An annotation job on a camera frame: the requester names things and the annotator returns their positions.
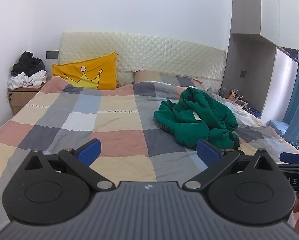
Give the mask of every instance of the bedspread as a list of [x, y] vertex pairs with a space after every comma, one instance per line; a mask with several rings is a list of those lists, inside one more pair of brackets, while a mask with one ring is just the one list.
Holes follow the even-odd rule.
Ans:
[[[162, 101], [177, 102], [184, 89], [141, 82], [94, 90], [53, 77], [0, 131], [0, 229], [9, 222], [1, 202], [3, 190], [30, 149], [56, 154], [98, 138], [102, 151], [91, 168], [116, 185], [121, 180], [178, 181], [182, 185], [206, 169], [196, 151], [177, 144], [154, 118]], [[235, 132], [245, 154], [253, 155], [262, 147], [278, 162], [283, 151], [299, 153], [240, 106], [207, 93], [234, 113], [239, 124]]]

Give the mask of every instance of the pile of clothes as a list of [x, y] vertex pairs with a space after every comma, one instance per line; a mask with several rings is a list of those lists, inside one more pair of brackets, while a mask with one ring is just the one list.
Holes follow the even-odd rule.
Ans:
[[47, 74], [43, 61], [33, 57], [33, 53], [25, 51], [14, 64], [7, 84], [14, 90], [20, 87], [40, 86], [46, 82]]
[[175, 136], [185, 147], [195, 149], [205, 139], [219, 149], [238, 149], [238, 128], [232, 111], [202, 90], [189, 87], [180, 94], [179, 102], [161, 102], [154, 113], [159, 128]]

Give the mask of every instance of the metal pin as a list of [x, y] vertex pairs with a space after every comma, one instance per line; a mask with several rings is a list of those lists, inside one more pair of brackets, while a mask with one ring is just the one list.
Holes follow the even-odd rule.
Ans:
[[198, 181], [195, 181], [195, 180], [190, 180], [185, 183], [185, 187], [190, 188], [190, 189], [198, 189], [201, 186], [202, 185]]
[[113, 184], [112, 184], [112, 182], [110, 182], [108, 180], [102, 180], [102, 181], [98, 182], [96, 184], [96, 186], [101, 189], [109, 189], [113, 186]]

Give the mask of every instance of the blue gripper pad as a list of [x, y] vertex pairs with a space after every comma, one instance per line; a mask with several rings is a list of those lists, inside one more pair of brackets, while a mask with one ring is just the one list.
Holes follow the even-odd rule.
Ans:
[[299, 154], [282, 152], [279, 159], [284, 163], [299, 164]]
[[93, 139], [84, 144], [74, 151], [74, 156], [84, 163], [86, 166], [90, 166], [100, 155], [101, 143], [98, 139]]
[[204, 139], [198, 141], [196, 150], [197, 156], [206, 164], [207, 167], [210, 167], [219, 161], [223, 154], [223, 151], [219, 150]]

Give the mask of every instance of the pillow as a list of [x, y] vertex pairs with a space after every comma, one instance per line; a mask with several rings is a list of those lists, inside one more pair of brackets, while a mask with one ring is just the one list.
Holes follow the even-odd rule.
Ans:
[[112, 52], [83, 61], [53, 64], [53, 76], [64, 78], [74, 87], [113, 90], [117, 86], [116, 58], [117, 54]]
[[197, 87], [199, 89], [204, 89], [203, 82], [189, 78], [189, 77], [179, 77], [171, 74], [163, 74], [156, 71], [139, 70], [134, 73], [135, 83], [145, 82], [145, 81], [158, 81], [167, 83], [170, 85], [176, 85], [180, 87]]

